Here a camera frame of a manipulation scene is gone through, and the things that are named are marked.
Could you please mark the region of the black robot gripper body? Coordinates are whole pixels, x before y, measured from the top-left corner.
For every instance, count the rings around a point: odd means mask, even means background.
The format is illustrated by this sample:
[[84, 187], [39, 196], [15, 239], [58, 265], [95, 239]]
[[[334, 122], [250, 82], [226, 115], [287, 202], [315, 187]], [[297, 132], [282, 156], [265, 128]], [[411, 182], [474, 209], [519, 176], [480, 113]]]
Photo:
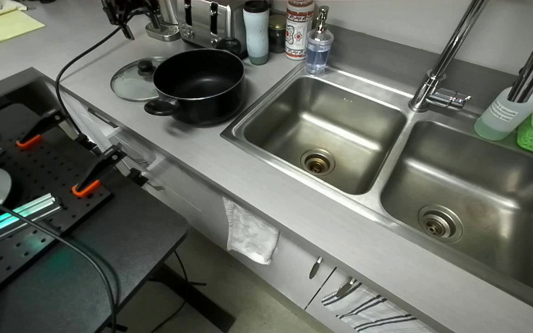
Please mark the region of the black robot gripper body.
[[152, 13], [156, 0], [102, 0], [102, 10], [110, 21], [130, 21], [136, 15]]

